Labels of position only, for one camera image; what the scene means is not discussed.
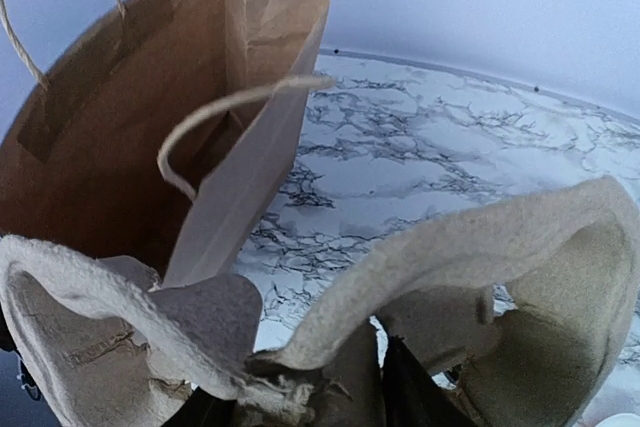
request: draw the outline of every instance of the white marble table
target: white marble table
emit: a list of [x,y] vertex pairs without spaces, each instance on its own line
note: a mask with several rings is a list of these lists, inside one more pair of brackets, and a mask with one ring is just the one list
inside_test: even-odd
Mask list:
[[[640,198],[640,123],[376,60],[321,56],[317,68],[338,84],[312,95],[295,167],[235,266],[265,299],[257,348],[286,342],[372,241],[420,220],[603,174]],[[640,414],[640,302],[636,314],[584,425]]]

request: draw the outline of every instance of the white round object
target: white round object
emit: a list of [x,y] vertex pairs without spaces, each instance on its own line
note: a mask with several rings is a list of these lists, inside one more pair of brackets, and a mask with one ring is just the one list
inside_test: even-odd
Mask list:
[[640,417],[635,414],[617,414],[603,420],[596,427],[640,427]]

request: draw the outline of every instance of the white wall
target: white wall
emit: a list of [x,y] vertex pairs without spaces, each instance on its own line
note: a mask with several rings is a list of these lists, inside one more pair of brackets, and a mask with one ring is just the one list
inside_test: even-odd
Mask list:
[[[5,0],[16,33],[34,60],[46,69],[92,22],[115,5],[114,0]],[[0,29],[0,136],[35,81]],[[16,357],[0,352],[0,426],[59,425],[44,402],[35,403],[20,390]]]
[[640,0],[333,0],[325,43],[539,84],[640,117]]

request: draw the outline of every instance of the twisted paper handle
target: twisted paper handle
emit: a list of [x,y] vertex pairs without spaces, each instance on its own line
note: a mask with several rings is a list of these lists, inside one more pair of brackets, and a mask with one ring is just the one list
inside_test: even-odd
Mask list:
[[[313,75],[292,76],[282,79],[275,84],[236,92],[200,107],[176,125],[164,140],[162,147],[160,147],[160,151],[158,152],[158,168],[160,169],[162,178],[180,190],[180,192],[189,197],[193,202],[196,199],[196,189],[189,184],[184,177],[177,174],[171,168],[171,165],[169,165],[169,154],[171,150],[189,131],[195,129],[211,117],[228,112],[241,105],[265,99],[281,90],[322,90],[332,87],[333,84],[334,80],[331,77]],[[245,135],[249,130],[251,130],[251,126],[249,126],[242,135]]]
[[[120,11],[120,15],[124,18],[125,7],[122,0],[116,0],[118,4],[118,10]],[[9,22],[9,14],[7,13],[7,6],[4,0],[0,0],[0,22],[2,22],[2,26],[4,30],[7,32],[7,36],[9,37],[9,42],[13,45],[13,48],[18,53],[18,57],[22,60],[24,65],[29,69],[31,75],[33,75],[38,83],[42,86],[43,89],[47,90],[49,88],[49,80],[46,75],[38,68],[38,66],[33,62],[33,59],[28,54],[20,39],[16,35],[13,27],[11,27],[11,23]]]

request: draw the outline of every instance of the marble countertop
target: marble countertop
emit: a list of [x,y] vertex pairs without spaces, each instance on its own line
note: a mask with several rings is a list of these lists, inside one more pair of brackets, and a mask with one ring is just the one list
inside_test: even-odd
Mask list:
[[[312,94],[295,166],[234,267],[264,297],[258,349],[284,344],[337,274],[416,222],[604,174],[640,198],[640,123],[623,116],[377,60],[323,55],[317,70],[337,85]],[[584,425],[618,412],[640,414],[640,302]]]

